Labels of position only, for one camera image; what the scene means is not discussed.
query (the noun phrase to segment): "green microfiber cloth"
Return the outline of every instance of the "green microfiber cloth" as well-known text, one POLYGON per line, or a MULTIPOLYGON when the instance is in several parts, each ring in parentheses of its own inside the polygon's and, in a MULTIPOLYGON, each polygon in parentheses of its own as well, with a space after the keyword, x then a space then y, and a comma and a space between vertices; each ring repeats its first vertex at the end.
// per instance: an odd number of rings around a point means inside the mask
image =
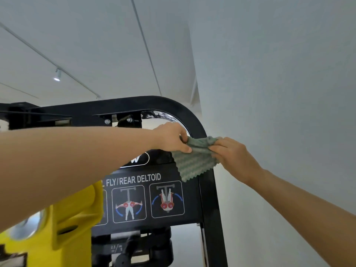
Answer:
POLYGON ((213 137, 202 139, 188 137, 187 145, 192 148, 191 153, 172 152, 183 182, 216 166, 218 161, 211 156, 213 151, 209 150, 208 147, 213 145, 217 140, 218 138, 213 137))

